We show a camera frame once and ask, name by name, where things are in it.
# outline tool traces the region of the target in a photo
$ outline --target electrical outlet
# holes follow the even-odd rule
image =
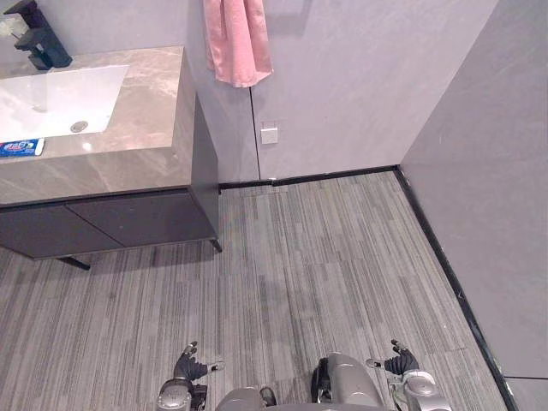
[[[277,143],[277,127],[262,128],[260,130],[260,140],[263,144]]]

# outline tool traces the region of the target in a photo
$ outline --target gray carpet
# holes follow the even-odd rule
[[[308,400],[337,350],[365,361],[397,337],[454,410],[504,409],[449,284],[391,172],[223,191],[209,242],[91,257],[92,270],[0,251],[0,409],[154,409],[186,343],[234,387]],[[371,372],[393,408],[383,372]]]

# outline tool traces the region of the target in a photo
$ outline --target blue label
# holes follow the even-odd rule
[[[42,153],[43,139],[10,141],[0,143],[0,157],[39,156]]]

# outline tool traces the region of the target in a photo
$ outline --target hanging towel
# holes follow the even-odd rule
[[[203,0],[208,66],[217,80],[250,87],[272,73],[262,0]]]

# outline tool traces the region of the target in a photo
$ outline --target white sink basin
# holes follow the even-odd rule
[[[0,142],[105,131],[127,71],[108,66],[0,80]]]

